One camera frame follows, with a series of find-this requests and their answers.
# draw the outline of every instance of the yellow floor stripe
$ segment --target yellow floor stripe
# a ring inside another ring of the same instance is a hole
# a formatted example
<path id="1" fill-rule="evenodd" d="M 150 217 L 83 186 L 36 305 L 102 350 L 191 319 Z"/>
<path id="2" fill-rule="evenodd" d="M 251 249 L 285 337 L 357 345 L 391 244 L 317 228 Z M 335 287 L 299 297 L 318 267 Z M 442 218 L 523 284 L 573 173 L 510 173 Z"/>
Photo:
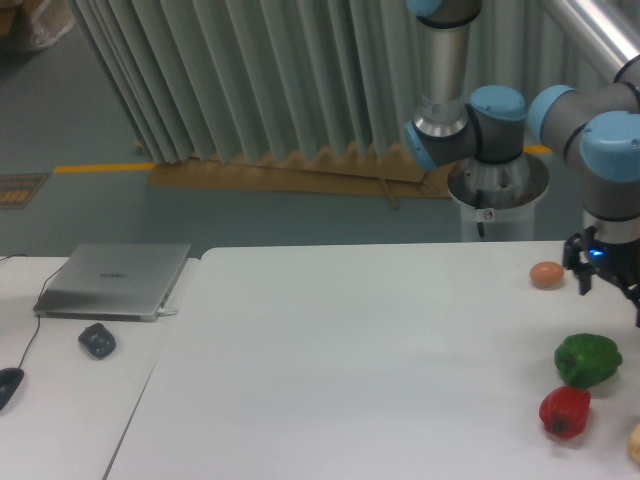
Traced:
<path id="1" fill-rule="evenodd" d="M 544 145 L 527 145 L 524 147 L 525 153 L 551 153 Z"/>
<path id="2" fill-rule="evenodd" d="M 107 165 L 75 165 L 56 167 L 53 173 L 96 173 L 96 172 L 130 172 L 152 170 L 155 163 L 114 163 Z"/>

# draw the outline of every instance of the computer mouse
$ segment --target computer mouse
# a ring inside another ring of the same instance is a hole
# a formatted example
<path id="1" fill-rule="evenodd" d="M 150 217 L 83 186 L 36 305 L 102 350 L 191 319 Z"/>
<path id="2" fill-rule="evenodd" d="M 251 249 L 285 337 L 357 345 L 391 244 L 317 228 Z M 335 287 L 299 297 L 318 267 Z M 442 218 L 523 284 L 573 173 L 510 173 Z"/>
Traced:
<path id="1" fill-rule="evenodd" d="M 0 410 L 9 403 L 23 378 L 24 370 L 21 368 L 3 368 L 0 370 Z"/>

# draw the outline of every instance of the red bell pepper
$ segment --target red bell pepper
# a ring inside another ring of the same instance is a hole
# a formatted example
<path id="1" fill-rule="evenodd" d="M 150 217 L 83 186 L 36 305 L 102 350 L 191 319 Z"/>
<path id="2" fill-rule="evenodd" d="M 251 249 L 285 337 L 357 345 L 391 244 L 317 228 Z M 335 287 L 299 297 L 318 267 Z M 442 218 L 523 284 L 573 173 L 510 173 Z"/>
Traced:
<path id="1" fill-rule="evenodd" d="M 584 432 L 589 418 L 591 394 L 586 390 L 564 386 L 551 392 L 540 405 L 544 429 L 562 439 Z"/>

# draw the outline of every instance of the teal floor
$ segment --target teal floor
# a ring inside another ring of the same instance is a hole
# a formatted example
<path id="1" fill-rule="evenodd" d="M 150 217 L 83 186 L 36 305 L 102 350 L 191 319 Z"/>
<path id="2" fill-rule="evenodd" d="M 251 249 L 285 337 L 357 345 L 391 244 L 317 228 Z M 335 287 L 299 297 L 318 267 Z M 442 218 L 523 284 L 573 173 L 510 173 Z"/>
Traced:
<path id="1" fill-rule="evenodd" d="M 40 54 L 0 54 L 0 174 L 60 165 L 138 163 L 135 138 L 103 72 L 74 29 Z M 552 157 L 536 240 L 581 228 L 578 179 Z M 168 189 L 148 172 L 54 174 L 22 210 L 0 210 L 0 255 L 67 256 L 81 242 L 189 242 L 213 247 L 456 242 L 451 200 Z"/>

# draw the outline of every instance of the laptop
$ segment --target laptop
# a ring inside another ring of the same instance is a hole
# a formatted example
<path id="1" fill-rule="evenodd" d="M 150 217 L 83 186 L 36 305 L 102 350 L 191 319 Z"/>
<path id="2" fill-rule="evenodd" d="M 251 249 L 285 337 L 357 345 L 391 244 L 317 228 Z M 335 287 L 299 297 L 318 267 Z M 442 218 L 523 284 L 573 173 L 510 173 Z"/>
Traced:
<path id="1" fill-rule="evenodd" d="M 38 299 L 44 317 L 154 321 L 187 244 L 80 244 Z"/>

